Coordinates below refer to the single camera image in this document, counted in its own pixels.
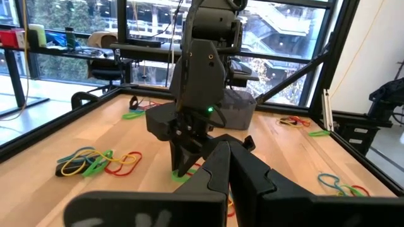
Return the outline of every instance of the tree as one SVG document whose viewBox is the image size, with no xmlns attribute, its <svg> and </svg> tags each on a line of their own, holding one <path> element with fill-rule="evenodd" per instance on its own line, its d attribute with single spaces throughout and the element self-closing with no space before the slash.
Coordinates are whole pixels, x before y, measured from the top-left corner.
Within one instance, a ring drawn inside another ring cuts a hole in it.
<svg viewBox="0 0 404 227">
<path fill-rule="evenodd" d="M 98 8 L 95 9 L 94 16 L 89 15 L 87 1 L 29 0 L 27 6 L 30 12 L 30 22 L 41 24 L 48 29 L 64 30 L 66 26 L 70 26 L 76 32 L 83 33 L 105 29 L 105 23 L 102 21 Z M 41 76 L 45 78 L 105 83 L 104 81 L 87 79 L 86 60 L 39 54 L 38 62 Z"/>
</svg>

